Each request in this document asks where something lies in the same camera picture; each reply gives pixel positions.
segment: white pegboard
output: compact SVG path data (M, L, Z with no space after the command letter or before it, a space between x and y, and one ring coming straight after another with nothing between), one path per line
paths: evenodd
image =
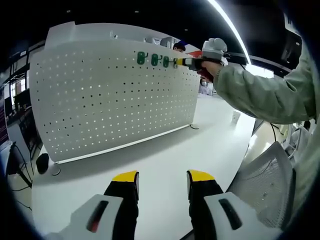
M148 53L137 64L138 52ZM136 41L70 42L36 53L30 96L41 139L55 162L161 134L193 122L199 76L151 65L151 55L188 55Z

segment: monitor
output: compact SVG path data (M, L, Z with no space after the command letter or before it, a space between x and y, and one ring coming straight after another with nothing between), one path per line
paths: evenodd
M18 109L18 105L20 105L20 108L23 108L24 105L26 108L31 106L30 90L27 89L16 95L14 97L14 105L16 110Z
M11 98L8 97L4 100L4 110L5 116L9 117L9 115L13 112Z

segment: white floor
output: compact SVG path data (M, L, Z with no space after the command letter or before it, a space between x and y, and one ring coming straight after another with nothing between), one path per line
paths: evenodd
M276 140L281 143L284 137L281 135L280 131L277 128L274 128L274 131L275 131ZM274 133L271 125L267 122L263 123L262 126L259 128L259 130L250 139L248 150L243 159L241 168L243 168L243 166L250 163L256 157L258 157L261 153L263 153L274 141L275 141L275 137L274 137ZM40 150L37 149L37 152L34 154L34 157L32 160L32 166L34 171L36 171L36 159L38 158L39 152ZM32 180L33 174L32 174L30 163L27 164L27 168L23 169L23 173L28 177L27 170ZM8 182L13 190L19 190L27 187L26 183L17 174L9 175ZM21 191L14 191L13 193L17 201L21 202L27 207L32 208L30 188L26 188ZM32 211L29 208L23 206L19 202L17 202L17 205L20 207L21 211L24 213L24 215L29 220L29 222L33 225L34 222L32 217Z

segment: light green sleeve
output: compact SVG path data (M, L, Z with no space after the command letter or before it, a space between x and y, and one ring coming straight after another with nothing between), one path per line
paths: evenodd
M214 88L232 107L254 118L277 124L306 121L316 116L309 60L302 47L298 66L283 80L226 66L214 77Z

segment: green clip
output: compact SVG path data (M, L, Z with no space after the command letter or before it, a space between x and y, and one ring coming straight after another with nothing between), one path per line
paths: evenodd
M170 61L170 59L169 59L168 56L165 56L165 57L163 58L163 67L164 67L164 68L169 67L169 61Z
M136 62L139 64L139 65L142 65L142 64L145 64L145 61L146 61L146 58L148 57L149 53L146 53L143 52L143 51L139 51L138 52L138 56L136 58Z
M177 69L177 68L178 68L177 60L178 60L178 58L174 58L174 59L173 59L173 68L174 68L174 69Z
M158 65L158 61L162 60L164 56L160 55L160 58L158 58L158 54L154 53L151 56L151 65L152 66L157 66Z

